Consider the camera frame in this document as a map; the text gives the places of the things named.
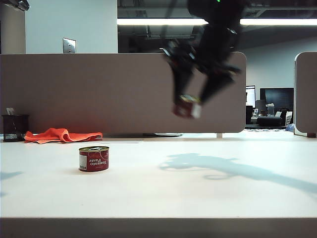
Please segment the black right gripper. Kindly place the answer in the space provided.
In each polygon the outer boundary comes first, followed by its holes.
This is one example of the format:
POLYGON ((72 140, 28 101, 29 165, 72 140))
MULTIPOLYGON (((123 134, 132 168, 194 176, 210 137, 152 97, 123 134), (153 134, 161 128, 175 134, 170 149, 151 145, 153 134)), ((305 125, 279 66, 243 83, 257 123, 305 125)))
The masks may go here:
POLYGON ((225 40, 200 41, 197 45, 192 42, 169 42, 163 52, 173 74, 174 99, 183 95, 194 69, 207 76, 200 93, 201 105, 232 84, 234 80, 231 76, 242 71, 228 63, 233 48, 234 44, 225 40))

